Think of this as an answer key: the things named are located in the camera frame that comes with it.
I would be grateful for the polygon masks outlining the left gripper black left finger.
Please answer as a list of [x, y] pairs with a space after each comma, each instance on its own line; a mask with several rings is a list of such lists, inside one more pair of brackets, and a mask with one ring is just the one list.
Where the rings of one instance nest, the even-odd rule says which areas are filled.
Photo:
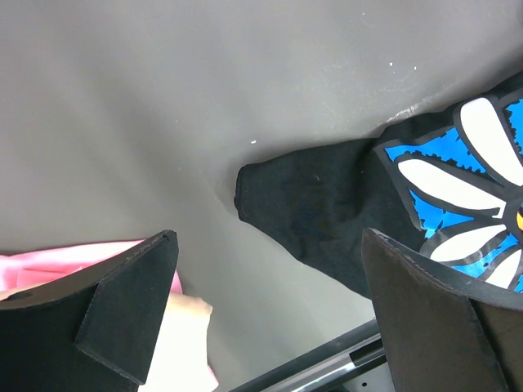
[[3, 391], [136, 391], [174, 278], [177, 235], [134, 247], [1, 302]]

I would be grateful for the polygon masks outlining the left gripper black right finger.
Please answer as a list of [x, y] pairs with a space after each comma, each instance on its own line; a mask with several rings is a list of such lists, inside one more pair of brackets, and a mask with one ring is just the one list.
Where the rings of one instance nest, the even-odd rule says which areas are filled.
[[520, 391], [522, 295], [427, 259], [375, 229], [362, 261], [398, 391]]

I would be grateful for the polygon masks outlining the black t-shirt with flower print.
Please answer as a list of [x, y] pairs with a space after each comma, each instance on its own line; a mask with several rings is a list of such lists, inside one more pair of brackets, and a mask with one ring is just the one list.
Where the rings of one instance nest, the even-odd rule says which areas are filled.
[[520, 292], [522, 76], [380, 136], [248, 164], [234, 205], [241, 221], [363, 297], [367, 228]]

